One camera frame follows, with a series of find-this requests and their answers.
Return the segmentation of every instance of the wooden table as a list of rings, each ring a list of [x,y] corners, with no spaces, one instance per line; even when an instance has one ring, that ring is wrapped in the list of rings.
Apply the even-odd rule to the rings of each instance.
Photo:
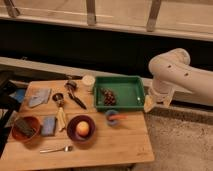
[[[44,116],[56,114],[58,108],[52,100],[52,95],[62,92],[65,99],[64,111],[69,119],[79,114],[89,115],[94,119],[97,129],[92,141],[83,145],[73,143],[67,137],[66,131],[58,132],[57,127],[55,136],[38,136],[29,144],[17,142],[10,135],[0,159],[0,170],[72,168],[154,160],[143,112],[126,112],[127,119],[121,120],[116,127],[109,127],[104,114],[97,112],[93,107],[93,95],[86,92],[81,81],[76,82],[78,89],[75,94],[86,104],[87,110],[81,109],[69,99],[64,88],[65,80],[35,81],[29,84],[19,115],[34,115],[42,123]],[[45,87],[52,88],[48,103],[29,108],[29,98],[38,88]],[[41,149],[59,148],[70,144],[74,146],[72,152],[39,153]]]

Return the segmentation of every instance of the brown bowl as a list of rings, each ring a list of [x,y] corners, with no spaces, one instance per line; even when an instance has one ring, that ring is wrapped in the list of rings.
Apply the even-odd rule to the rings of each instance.
[[[89,124],[89,133],[83,137],[78,135],[78,133],[76,132],[76,126],[81,121],[85,121]],[[67,126],[67,135],[74,142],[85,142],[89,140],[94,134],[94,131],[95,131],[95,123],[92,120],[92,118],[90,118],[87,115],[78,115],[74,117]]]
[[[23,117],[23,119],[29,124],[30,127],[32,127],[35,130],[35,133],[31,137],[27,137],[26,135],[24,135],[22,132],[19,131],[19,129],[15,126],[15,123],[14,123],[12,127],[12,137],[16,139],[17,141],[20,141],[22,143],[27,143],[39,134],[41,125],[39,123],[39,120],[36,117],[26,116],[26,117]]]

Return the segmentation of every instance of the red object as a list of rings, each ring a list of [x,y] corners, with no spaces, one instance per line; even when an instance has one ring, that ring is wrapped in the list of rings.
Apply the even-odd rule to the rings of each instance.
[[[22,132],[20,132],[14,124],[12,127],[12,137],[16,139],[17,141],[20,141],[22,143],[27,143],[39,134],[41,125],[39,123],[39,120],[36,117],[26,116],[26,117],[23,117],[23,119],[29,124],[30,127],[32,127],[35,130],[35,133],[31,137],[27,137]]]

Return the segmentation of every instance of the teal plastic tray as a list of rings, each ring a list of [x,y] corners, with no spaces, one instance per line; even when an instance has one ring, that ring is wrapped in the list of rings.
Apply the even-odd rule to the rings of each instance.
[[[108,89],[114,92],[116,105],[104,105],[104,95],[101,89]],[[108,109],[142,110],[144,97],[143,84],[139,76],[96,77],[94,85],[94,106],[99,111]]]

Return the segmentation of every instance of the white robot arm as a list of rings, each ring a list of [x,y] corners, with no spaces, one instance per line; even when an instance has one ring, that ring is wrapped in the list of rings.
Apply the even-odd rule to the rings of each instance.
[[[182,86],[197,96],[213,101],[213,72],[189,66],[190,56],[184,49],[174,49],[152,58],[149,70],[154,76],[145,99],[145,105],[163,102],[169,106],[174,84]]]

